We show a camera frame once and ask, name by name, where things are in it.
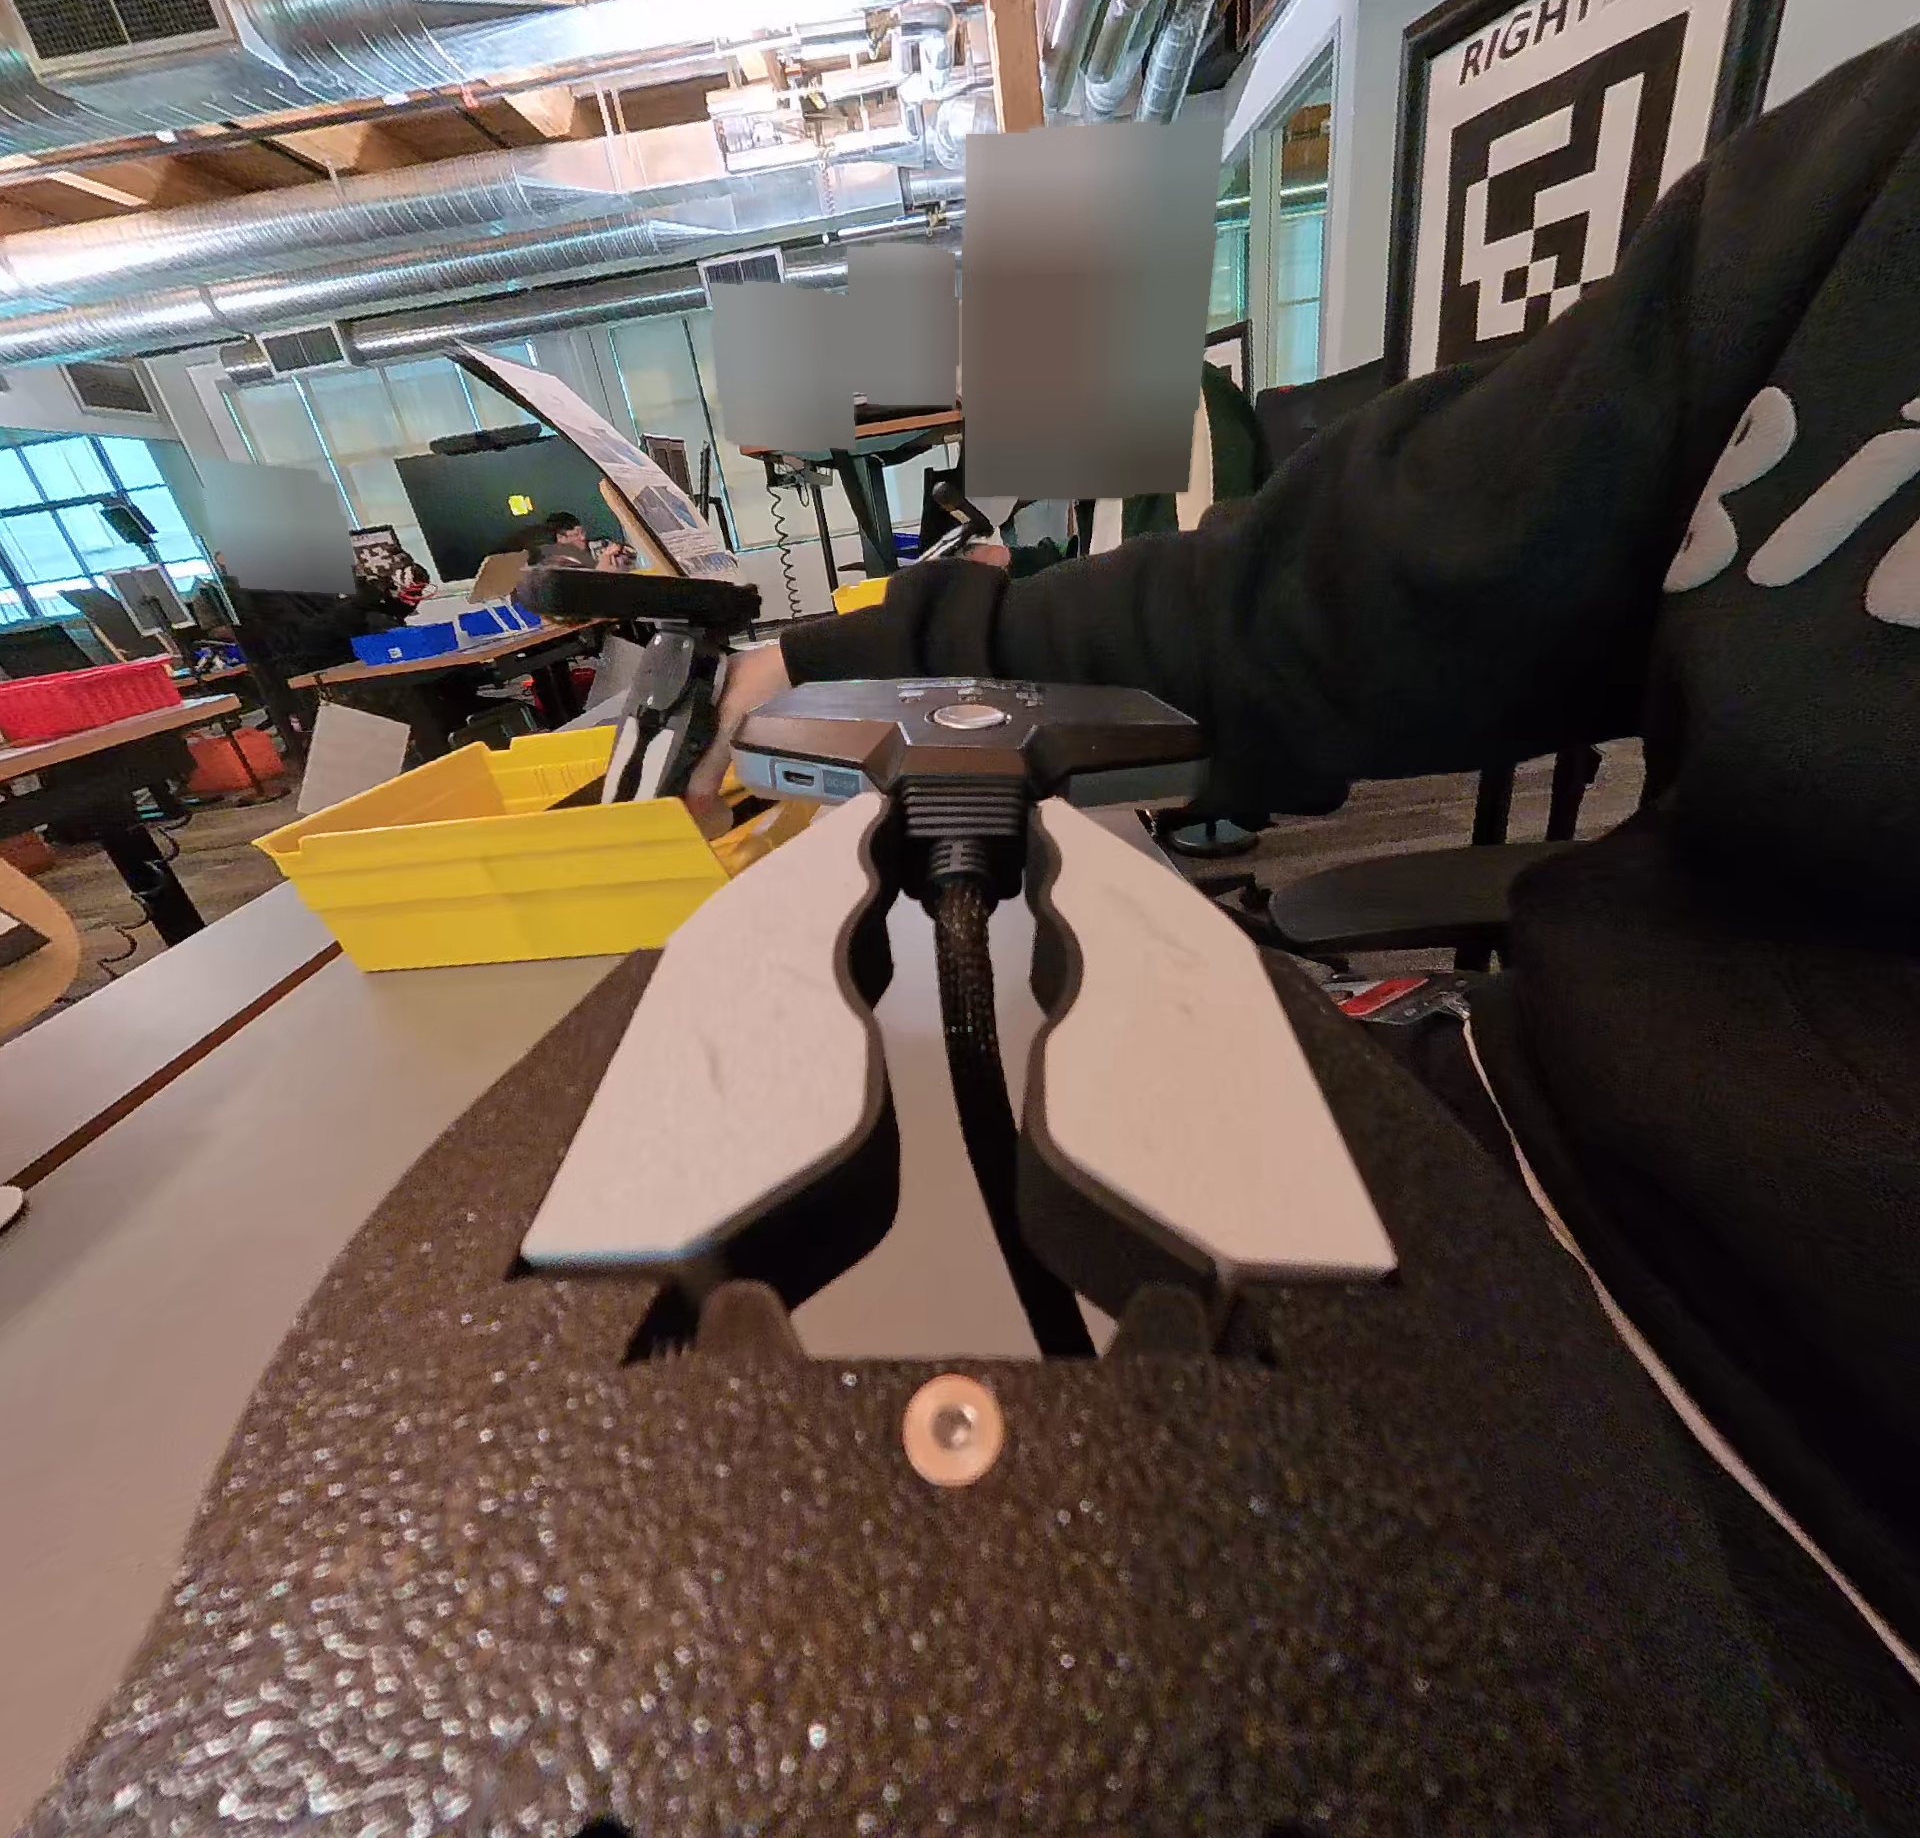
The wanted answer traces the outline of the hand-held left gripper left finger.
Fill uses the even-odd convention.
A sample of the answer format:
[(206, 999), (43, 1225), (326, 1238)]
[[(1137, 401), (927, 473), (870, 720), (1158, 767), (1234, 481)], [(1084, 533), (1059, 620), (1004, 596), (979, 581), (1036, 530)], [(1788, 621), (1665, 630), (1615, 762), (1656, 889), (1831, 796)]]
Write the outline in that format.
[(821, 811), (668, 939), (525, 1230), (529, 1273), (799, 1307), (888, 1234), (886, 819), (879, 796)]

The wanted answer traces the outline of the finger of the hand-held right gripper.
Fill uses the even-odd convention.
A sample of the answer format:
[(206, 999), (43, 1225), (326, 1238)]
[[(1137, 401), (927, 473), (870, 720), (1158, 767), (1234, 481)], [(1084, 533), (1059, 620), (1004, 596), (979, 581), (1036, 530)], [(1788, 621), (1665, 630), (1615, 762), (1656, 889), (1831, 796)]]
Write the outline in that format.
[(615, 728), (601, 781), (601, 804), (682, 799), (689, 807), (717, 804), (722, 711), (713, 698), (656, 705), (638, 698)]

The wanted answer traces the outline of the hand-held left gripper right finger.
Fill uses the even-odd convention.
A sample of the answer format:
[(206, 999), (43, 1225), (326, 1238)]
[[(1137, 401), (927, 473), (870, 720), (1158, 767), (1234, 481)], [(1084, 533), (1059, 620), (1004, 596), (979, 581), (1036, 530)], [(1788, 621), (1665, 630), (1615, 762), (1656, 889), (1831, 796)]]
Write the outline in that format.
[(1031, 816), (1020, 1236), (1121, 1319), (1174, 1290), (1379, 1283), (1397, 1256), (1260, 952), (1064, 799)]

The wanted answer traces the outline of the person's right forearm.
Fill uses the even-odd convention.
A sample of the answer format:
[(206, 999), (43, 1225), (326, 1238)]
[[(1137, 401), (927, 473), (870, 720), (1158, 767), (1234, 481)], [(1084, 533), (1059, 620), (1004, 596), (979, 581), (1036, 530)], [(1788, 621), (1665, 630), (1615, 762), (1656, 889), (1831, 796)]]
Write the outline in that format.
[(1200, 732), (1215, 815), (1331, 815), (1420, 773), (1375, 663), (1334, 656), (1334, 585), (1249, 513), (1012, 581), (982, 557), (913, 569), (868, 609), (779, 638), (774, 683), (994, 678), (1144, 692)]

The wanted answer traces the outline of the grey desk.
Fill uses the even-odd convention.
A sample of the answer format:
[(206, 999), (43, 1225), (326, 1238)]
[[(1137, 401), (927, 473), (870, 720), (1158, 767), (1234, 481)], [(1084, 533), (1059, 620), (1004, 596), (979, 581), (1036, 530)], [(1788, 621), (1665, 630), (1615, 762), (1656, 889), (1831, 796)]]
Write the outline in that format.
[(278, 884), (6, 1039), (3, 1184), (34, 1184), (339, 955), (324, 922)]
[(1285, 1820), (1257, 1369), (630, 1357), (647, 1283), (510, 1275), (624, 962), (408, 1170), (53, 1178), (3, 1256), (17, 1835), (1231, 1835)]

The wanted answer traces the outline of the person's right hand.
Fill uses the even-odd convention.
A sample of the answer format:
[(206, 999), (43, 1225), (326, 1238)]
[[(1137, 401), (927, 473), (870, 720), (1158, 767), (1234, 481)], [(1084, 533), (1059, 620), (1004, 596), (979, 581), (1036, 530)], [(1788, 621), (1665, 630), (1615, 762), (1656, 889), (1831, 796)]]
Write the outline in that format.
[(709, 760), (716, 770), (733, 762), (733, 743), (747, 715), (793, 687), (782, 642), (765, 642), (728, 657), (717, 687)]

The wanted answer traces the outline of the wooden table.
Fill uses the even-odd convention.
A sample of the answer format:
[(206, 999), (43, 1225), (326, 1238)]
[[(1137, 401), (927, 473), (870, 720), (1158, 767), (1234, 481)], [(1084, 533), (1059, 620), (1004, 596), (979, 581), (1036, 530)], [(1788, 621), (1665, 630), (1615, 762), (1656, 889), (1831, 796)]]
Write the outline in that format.
[(604, 620), (540, 621), (476, 647), (456, 647), (423, 657), (391, 663), (346, 663), (287, 679), (288, 692), (311, 695), (406, 726), (406, 762), (417, 767), (450, 753), (452, 732), (465, 718), (452, 711), (458, 698), (480, 691), (512, 687), (526, 679), (534, 711), (547, 730), (579, 718), (584, 709), (572, 683), (572, 664), (596, 656), (611, 630)]
[(232, 696), (187, 698), (66, 739), (3, 745), (1, 837), (76, 829), (105, 853), (157, 939), (177, 947), (206, 922), (143, 823), (136, 798), (187, 781), (189, 732), (222, 728), (237, 711), (239, 700)]

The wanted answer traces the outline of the tilted poster board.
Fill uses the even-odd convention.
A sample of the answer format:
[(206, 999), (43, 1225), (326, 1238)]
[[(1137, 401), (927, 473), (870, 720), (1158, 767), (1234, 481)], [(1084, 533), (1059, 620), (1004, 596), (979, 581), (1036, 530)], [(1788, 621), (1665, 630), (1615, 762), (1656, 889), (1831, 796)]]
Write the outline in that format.
[(611, 422), (554, 373), (504, 359), (473, 346), (453, 346), (452, 359), (481, 383), (517, 402), (534, 421), (574, 445), (597, 472), (600, 492), (648, 575), (672, 575), (696, 582), (742, 585), (736, 557), (727, 548), (693, 505), (685, 486), (637, 441)]

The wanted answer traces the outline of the black television screen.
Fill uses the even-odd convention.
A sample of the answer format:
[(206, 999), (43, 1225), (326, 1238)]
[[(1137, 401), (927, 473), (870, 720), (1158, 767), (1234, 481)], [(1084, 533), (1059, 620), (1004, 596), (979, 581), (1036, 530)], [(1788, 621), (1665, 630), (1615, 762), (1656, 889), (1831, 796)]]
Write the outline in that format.
[(510, 441), (465, 441), (447, 452), (397, 458), (397, 479), (413, 526), (438, 576), (466, 581), (484, 560), (507, 556), (556, 513), (581, 520), (589, 537), (616, 540), (619, 527), (600, 495), (600, 469), (556, 436)]

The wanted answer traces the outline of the grey card panel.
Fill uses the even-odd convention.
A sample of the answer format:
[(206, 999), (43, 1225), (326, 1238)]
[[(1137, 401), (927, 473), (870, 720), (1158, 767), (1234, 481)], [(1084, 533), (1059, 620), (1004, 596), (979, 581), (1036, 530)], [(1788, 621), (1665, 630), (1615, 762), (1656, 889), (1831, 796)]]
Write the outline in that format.
[(324, 700), (306, 738), (297, 816), (322, 815), (394, 781), (405, 770), (408, 747), (411, 728), (405, 722)]

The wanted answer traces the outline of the orange object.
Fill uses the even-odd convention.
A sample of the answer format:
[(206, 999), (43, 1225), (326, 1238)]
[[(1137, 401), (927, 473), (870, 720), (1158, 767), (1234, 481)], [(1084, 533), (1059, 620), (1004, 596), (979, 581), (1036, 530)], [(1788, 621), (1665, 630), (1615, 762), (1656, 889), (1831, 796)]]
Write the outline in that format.
[(187, 750), (190, 770), (181, 790), (193, 801), (270, 799), (284, 787), (283, 753), (274, 735), (259, 726), (203, 730), (187, 739)]

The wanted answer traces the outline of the person's black hoodie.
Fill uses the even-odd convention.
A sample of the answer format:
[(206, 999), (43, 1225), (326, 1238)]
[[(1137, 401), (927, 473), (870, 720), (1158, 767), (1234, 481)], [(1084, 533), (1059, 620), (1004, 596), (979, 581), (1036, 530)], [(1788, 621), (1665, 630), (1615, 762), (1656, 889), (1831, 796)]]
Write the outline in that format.
[(1915, 1737), (1915, 31), (1151, 562), (1234, 798), (1642, 739), (1469, 1027), (1815, 1692)]

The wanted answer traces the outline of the red plastic bin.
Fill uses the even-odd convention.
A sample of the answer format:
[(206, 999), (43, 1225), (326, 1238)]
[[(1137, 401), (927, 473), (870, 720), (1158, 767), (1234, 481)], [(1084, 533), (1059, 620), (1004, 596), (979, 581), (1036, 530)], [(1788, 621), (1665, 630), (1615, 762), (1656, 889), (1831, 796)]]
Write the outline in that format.
[(169, 711), (181, 692), (159, 657), (1, 679), (1, 739), (37, 745)]

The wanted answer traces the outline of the black framed marker sign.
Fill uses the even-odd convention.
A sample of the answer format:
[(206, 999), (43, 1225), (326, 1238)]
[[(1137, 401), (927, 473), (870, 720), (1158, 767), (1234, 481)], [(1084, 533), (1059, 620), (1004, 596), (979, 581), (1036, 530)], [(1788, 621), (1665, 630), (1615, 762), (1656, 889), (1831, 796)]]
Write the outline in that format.
[(1444, 0), (1403, 32), (1381, 375), (1500, 359), (1759, 118), (1785, 0)]

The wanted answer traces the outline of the silver ventilation duct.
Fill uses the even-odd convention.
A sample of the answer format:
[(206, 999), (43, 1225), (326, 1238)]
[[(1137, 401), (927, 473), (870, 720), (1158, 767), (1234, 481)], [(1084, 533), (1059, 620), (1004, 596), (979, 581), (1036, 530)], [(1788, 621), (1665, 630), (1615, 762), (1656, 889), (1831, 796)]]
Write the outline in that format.
[(958, 197), (893, 130), (727, 149), (712, 122), (525, 145), (3, 239), (3, 366), (196, 347), (525, 290)]
[(900, 0), (3, 0), (3, 155), (535, 89)]

